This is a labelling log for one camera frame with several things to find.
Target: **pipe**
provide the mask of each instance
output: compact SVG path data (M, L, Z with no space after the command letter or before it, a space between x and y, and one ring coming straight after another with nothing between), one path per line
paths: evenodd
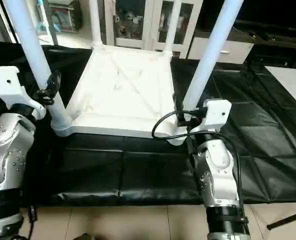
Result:
M25 0L5 0L5 4L37 84L40 89L46 89L51 70L39 43L26 2ZM53 105L48 106L52 116L51 126L55 130L66 129L71 125L72 119L67 114L59 93L54 101Z
M98 1L89 0L89 7L90 7L90 19L91 19L91 30L92 30L91 46L95 48L102 45Z
M243 0L225 0L214 25L206 50L183 100L184 110L194 110L220 56Z
M172 45L177 32L177 26L181 10L181 0L174 0L173 9L171 13L170 25L167 33L166 44L163 50L165 56L172 56Z

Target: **glass cabinet door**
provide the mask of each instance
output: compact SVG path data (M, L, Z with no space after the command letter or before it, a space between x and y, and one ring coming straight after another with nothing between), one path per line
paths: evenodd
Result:
M165 43L170 25L171 12L173 8L172 1L163 1L158 29L158 42ZM177 24L177 31L174 38L174 44L183 44L184 37L189 24L189 19L192 13L192 4L183 3L181 5L180 17Z
M172 46L174 57L186 58L202 2L202 0L182 0ZM150 43L152 50L160 51L165 47L173 5L174 0L155 0Z
M144 49L144 39L150 34L153 1L116 0L112 2L112 9L114 45Z

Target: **tile floor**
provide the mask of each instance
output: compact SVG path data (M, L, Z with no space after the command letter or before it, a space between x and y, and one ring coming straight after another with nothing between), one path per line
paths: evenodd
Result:
M271 231L266 225L296 214L296 203L245 206L252 240L296 240L296 221ZM89 233L101 240L206 240L203 206L39 208L32 240L73 240ZM20 234L27 236L26 221Z

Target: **black plastic sheet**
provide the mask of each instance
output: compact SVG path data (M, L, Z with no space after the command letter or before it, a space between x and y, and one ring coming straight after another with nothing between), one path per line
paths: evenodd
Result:
M60 94L66 105L91 52L59 46L45 46L44 51L51 69L62 74ZM171 62L175 92L182 98L197 64L176 58ZM21 83L33 92L34 78L20 45L0 43L0 65L17 66ZM211 98L232 102L221 132L239 152L245 202L296 202L293 97L265 68L218 64L199 105ZM38 122L28 155L28 201L48 206L202 203L186 145L90 134L59 138L50 120L47 116Z

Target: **items in cabinet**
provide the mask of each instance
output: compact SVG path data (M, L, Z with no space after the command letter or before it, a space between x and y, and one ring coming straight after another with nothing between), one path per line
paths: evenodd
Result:
M69 4L50 2L49 7L52 22L55 26L58 26L60 31L77 33L80 30L83 25L83 15L79 0L70 1ZM40 16L42 16L39 4L38 10Z
M134 15L131 11L118 9L115 17L117 34L119 38L142 39L143 16Z
M167 32L169 29L169 24L171 20L171 12L172 12L173 3L169 1L164 1L161 9L161 16L159 22L159 37L158 41L160 43L165 43ZM183 40L185 38L185 33L187 31L190 16L192 13L192 4L183 3L180 10L180 17L177 24L176 36L174 39L175 44L183 44Z

